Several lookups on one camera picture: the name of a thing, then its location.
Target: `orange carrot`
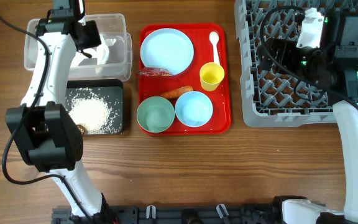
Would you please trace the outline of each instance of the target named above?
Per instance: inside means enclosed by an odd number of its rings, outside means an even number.
[[[165,99],[171,100],[171,99],[179,98],[179,96],[182,96],[183,94],[185,94],[189,91],[193,91],[193,87],[184,86],[184,87],[180,87],[179,89],[176,89],[176,90],[171,90],[171,91],[162,93],[160,96],[164,97]]]

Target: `yellow cup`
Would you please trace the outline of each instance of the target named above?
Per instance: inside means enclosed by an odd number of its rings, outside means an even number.
[[[210,62],[201,67],[200,79],[201,87],[206,91],[214,91],[224,78],[224,69],[222,66]]]

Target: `light blue bowl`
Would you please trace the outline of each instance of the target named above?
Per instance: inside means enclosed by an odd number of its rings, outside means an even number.
[[[183,94],[175,105],[179,121],[192,128],[206,124],[211,119],[213,111],[211,100],[198,91]]]
[[[153,96],[139,105],[136,118],[144,130],[151,133],[161,133],[172,125],[175,119],[175,109],[173,109],[169,100]]]

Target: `plastic spoon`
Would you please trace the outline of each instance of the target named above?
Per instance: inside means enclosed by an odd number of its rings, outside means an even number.
[[[209,41],[211,41],[211,44],[214,47],[214,63],[221,65],[221,62],[219,61],[219,54],[218,54],[218,42],[219,42],[218,33],[215,31],[212,31],[209,34]]]

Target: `teal cup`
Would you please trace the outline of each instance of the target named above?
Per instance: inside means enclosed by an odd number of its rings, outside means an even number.
[[[167,99],[153,96],[144,100],[136,113],[137,122],[150,133],[167,130],[175,119],[175,109]]]

